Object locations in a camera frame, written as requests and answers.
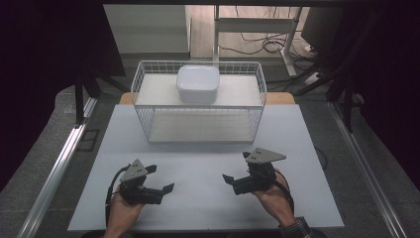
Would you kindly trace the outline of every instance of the wire basket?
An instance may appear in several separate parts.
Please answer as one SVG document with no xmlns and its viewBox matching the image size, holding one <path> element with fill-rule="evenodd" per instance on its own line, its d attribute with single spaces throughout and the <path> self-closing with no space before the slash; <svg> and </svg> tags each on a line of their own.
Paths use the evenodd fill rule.
<svg viewBox="0 0 420 238">
<path fill-rule="evenodd" d="M 185 65 L 219 69 L 214 103 L 187 104 L 179 99 L 176 77 Z M 266 99 L 262 67 L 252 61 L 141 61 L 131 90 L 150 143 L 252 143 Z"/>
</svg>

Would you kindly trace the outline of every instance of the person's arm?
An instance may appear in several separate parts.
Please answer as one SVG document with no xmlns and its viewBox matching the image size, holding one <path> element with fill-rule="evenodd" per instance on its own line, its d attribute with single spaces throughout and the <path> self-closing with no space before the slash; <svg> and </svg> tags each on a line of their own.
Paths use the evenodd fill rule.
<svg viewBox="0 0 420 238">
<path fill-rule="evenodd" d="M 276 180 L 288 189 L 287 182 L 282 174 L 277 171 Z M 269 190 L 253 192 L 262 207 L 274 217 L 279 224 L 279 230 L 284 238 L 310 238 L 312 231 L 303 217 L 295 217 L 291 211 L 284 192 L 275 185 Z"/>
<path fill-rule="evenodd" d="M 104 238 L 119 238 L 126 233 L 138 219 L 144 204 L 130 205 L 120 193 L 115 193 L 111 200 L 111 213 Z"/>
</svg>

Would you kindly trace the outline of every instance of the white bowl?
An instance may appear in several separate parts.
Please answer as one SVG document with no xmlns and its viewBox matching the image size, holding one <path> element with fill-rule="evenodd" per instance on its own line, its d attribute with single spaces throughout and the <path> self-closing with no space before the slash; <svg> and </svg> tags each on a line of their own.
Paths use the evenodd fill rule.
<svg viewBox="0 0 420 238">
<path fill-rule="evenodd" d="M 183 66 L 176 78 L 179 98 L 185 103 L 211 104 L 217 98 L 219 80 L 219 69 L 214 66 Z"/>
</svg>

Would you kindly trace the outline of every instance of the white table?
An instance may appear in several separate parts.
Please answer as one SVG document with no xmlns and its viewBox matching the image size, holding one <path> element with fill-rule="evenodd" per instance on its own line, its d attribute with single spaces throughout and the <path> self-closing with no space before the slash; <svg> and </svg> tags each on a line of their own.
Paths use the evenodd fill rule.
<svg viewBox="0 0 420 238">
<path fill-rule="evenodd" d="M 277 222 L 251 194 L 235 195 L 222 174 L 246 177 L 242 152 L 255 147 L 285 154 L 283 172 L 295 215 L 311 227 L 344 226 L 298 105 L 265 107 L 253 144 L 149 144 L 132 105 L 117 105 L 68 230 L 105 229 L 105 195 L 114 174 L 134 159 L 157 165 L 145 186 L 175 183 L 161 205 L 147 205 L 138 231 L 276 229 Z"/>
</svg>

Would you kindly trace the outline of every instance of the hand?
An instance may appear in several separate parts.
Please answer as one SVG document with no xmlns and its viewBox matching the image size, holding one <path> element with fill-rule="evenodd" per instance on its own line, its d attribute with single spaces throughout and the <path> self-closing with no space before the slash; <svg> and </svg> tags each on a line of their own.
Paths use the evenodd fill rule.
<svg viewBox="0 0 420 238">
<path fill-rule="evenodd" d="M 116 193 L 111 199 L 111 212 L 104 238 L 121 237 L 136 222 L 140 212 L 145 206 L 141 203 L 130 205 L 118 192 L 119 189 L 120 187 L 118 186 Z"/>
<path fill-rule="evenodd" d="M 287 182 L 283 176 L 275 173 L 276 180 L 288 189 Z M 268 214 L 274 217 L 282 227 L 287 227 L 296 223 L 296 218 L 291 211 L 290 205 L 286 199 L 284 192 L 274 184 L 266 191 L 254 191 L 255 195 L 262 207 Z"/>
</svg>

